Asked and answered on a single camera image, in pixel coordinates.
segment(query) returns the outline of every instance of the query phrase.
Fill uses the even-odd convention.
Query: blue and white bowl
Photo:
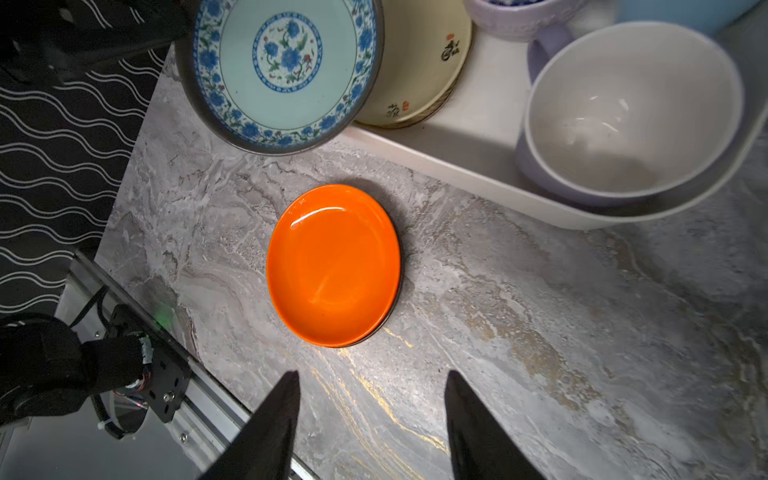
[[[335,137],[371,91],[383,52],[379,0],[203,0],[177,44],[192,105],[259,154]]]

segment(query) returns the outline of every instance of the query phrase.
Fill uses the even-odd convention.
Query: black patterned wall
[[[82,28],[144,22],[114,0],[69,0]],[[95,253],[167,48],[53,88],[0,71],[0,316],[53,313],[74,249]]]

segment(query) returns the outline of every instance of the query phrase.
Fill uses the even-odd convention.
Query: orange bowl
[[[395,302],[401,269],[392,221],[368,194],[346,185],[297,198],[266,255],[275,310],[319,346],[349,346],[375,332]]]

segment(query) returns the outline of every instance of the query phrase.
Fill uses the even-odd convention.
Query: gray marble surface
[[[286,206],[362,188],[402,235],[393,315],[348,349],[295,337],[264,260]],[[451,478],[460,370],[548,478],[768,478],[768,135],[722,191],[653,223],[567,231],[338,141],[246,154],[157,84],[97,262],[248,407],[301,375],[322,478]]]

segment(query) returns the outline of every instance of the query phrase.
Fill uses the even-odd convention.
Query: white tray
[[[613,21],[613,0],[593,0],[571,22],[577,36]],[[342,137],[374,154],[445,181],[556,227],[590,230],[675,214],[709,197],[742,164],[768,117],[768,0],[718,36],[741,70],[744,119],[733,143],[691,182],[641,207],[586,211],[565,205],[525,179],[515,144],[531,83],[527,44],[478,31],[472,54],[445,105],[412,127],[385,131],[360,126]]]

